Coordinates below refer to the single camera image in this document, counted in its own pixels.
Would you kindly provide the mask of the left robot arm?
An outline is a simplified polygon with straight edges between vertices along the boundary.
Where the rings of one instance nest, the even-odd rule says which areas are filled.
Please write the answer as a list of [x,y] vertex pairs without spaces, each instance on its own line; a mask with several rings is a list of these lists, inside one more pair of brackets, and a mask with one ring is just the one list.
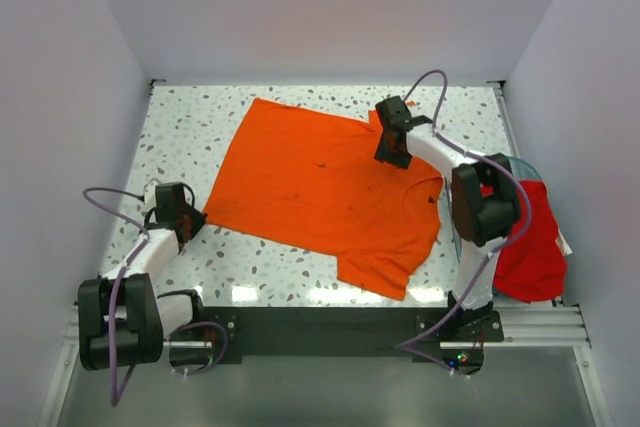
[[193,190],[182,182],[160,183],[153,195],[138,198],[150,208],[143,222],[133,223],[139,231],[134,246],[77,291],[79,353],[88,371],[154,363],[171,334],[196,339],[207,327],[196,290],[154,292],[154,283],[206,223]]

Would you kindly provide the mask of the orange t shirt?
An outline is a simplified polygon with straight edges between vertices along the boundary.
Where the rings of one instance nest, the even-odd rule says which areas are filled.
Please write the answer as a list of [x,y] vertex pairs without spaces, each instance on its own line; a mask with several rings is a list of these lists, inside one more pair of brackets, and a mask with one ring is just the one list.
[[337,260],[340,281],[401,300],[441,227],[440,173],[375,160],[382,128],[264,99],[251,104],[216,176],[209,223]]

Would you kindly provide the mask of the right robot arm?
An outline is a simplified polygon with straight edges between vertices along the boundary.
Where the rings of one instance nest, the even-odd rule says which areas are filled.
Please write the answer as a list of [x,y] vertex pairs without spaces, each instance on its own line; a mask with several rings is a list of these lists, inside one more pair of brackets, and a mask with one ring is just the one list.
[[421,159],[442,174],[450,187],[452,223],[461,239],[451,295],[460,306],[446,314],[445,326],[452,337],[469,339],[481,327],[476,310],[493,300],[497,250],[522,215],[524,196],[518,192],[509,159],[503,154],[487,156],[447,139],[433,120],[414,117],[398,96],[379,102],[376,113],[382,134],[375,159],[403,169]]

